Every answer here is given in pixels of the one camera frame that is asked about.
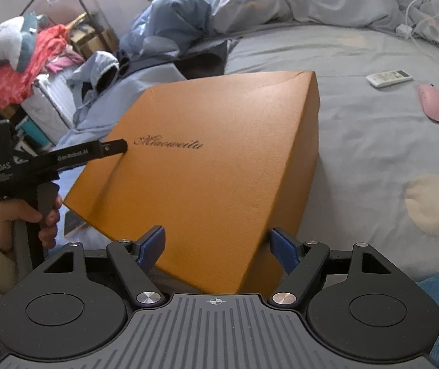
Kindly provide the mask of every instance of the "person's hand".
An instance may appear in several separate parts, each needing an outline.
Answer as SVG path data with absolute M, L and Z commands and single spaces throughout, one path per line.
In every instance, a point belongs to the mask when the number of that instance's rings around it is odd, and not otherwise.
M 45 219 L 45 227 L 38 233 L 38 238 L 45 249 L 52 249 L 56 245 L 57 222 L 61 219 L 59 208 L 62 204 L 63 199 L 58 196 L 54 209 Z M 42 214 L 30 207 L 24 200 L 0 201 L 0 251 L 5 254 L 13 249 L 11 223 L 17 219 L 30 223 L 39 223 L 42 220 Z

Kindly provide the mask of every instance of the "comforter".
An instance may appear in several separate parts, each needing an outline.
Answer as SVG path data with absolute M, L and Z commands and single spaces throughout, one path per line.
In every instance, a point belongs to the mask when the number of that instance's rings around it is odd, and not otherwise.
M 368 26 L 385 33 L 409 26 L 439 44 L 439 0 L 153 0 L 120 47 L 130 54 L 180 54 L 196 40 L 272 21 Z

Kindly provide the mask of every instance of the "blanket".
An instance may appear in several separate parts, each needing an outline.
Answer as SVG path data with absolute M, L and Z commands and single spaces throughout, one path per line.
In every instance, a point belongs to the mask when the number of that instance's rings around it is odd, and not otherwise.
M 272 21 L 367 26 L 393 34 L 406 25 L 439 45 L 439 0 L 153 0 L 120 48 L 142 56 L 181 54 L 196 40 Z
M 45 29 L 38 34 L 32 58 L 23 73 L 16 72 L 8 64 L 0 66 L 0 110 L 9 104 L 21 104 L 33 94 L 33 81 L 48 60 L 64 51 L 67 38 L 68 30 L 64 25 Z

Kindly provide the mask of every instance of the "cardboard box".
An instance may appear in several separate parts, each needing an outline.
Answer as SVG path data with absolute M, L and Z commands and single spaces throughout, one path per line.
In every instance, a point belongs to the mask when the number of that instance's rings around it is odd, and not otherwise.
M 261 293 L 282 269 L 269 229 L 296 234 L 318 155 L 313 72 L 249 73 L 148 89 L 65 204 L 113 240 L 164 226 L 157 267 L 207 293 Z
M 95 37 L 95 34 L 95 29 L 89 25 L 86 25 L 85 30 L 73 29 L 70 37 L 71 45 L 74 48 L 80 48 L 80 46 Z
M 101 34 L 105 41 L 107 41 L 108 47 L 110 47 L 109 53 L 116 51 L 119 47 L 119 40 L 114 32 L 111 29 L 105 29 Z M 93 34 L 92 39 L 88 40 L 86 43 L 78 44 L 78 49 L 81 55 L 86 59 L 90 58 L 96 51 L 107 51 L 107 48 L 96 35 L 96 32 Z

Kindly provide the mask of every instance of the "pink computer mouse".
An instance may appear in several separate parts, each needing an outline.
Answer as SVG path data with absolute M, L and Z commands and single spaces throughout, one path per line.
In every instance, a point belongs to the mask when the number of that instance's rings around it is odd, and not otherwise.
M 424 113 L 439 122 L 439 90 L 433 85 L 420 85 L 419 96 Z

